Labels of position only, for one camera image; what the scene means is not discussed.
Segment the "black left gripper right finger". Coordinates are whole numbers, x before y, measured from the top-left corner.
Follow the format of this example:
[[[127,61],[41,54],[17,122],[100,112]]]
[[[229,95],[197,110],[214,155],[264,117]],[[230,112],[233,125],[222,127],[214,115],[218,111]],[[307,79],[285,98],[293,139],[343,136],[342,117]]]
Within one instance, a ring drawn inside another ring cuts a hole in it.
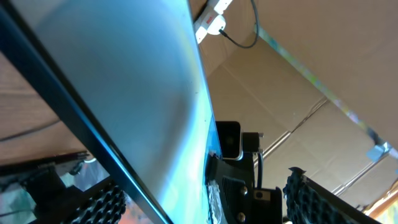
[[[291,167],[291,175],[283,188],[287,215],[293,224],[378,224],[305,175]]]

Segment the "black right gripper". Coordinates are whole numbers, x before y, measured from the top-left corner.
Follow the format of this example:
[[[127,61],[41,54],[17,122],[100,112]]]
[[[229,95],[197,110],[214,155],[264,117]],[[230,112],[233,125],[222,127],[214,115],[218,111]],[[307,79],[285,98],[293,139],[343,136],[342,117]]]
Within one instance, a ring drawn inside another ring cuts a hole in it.
[[[206,187],[212,223],[282,223],[282,192],[262,186],[262,154],[245,153],[236,166],[213,156],[206,168]]]

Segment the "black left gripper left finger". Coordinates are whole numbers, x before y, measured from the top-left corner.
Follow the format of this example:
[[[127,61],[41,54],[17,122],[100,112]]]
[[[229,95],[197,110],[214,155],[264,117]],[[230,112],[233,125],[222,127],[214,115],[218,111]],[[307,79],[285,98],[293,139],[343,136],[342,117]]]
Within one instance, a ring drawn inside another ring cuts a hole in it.
[[[126,211],[126,194],[109,177],[86,191],[62,183],[27,191],[35,202],[36,224],[118,223]]]

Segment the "Samsung Galaxy smartphone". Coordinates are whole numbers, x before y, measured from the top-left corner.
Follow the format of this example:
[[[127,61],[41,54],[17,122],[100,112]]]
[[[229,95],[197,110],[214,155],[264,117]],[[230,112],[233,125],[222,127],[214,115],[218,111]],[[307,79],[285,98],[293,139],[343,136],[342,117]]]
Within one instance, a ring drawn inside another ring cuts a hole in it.
[[[2,1],[1,50],[152,222],[215,222],[188,1]]]

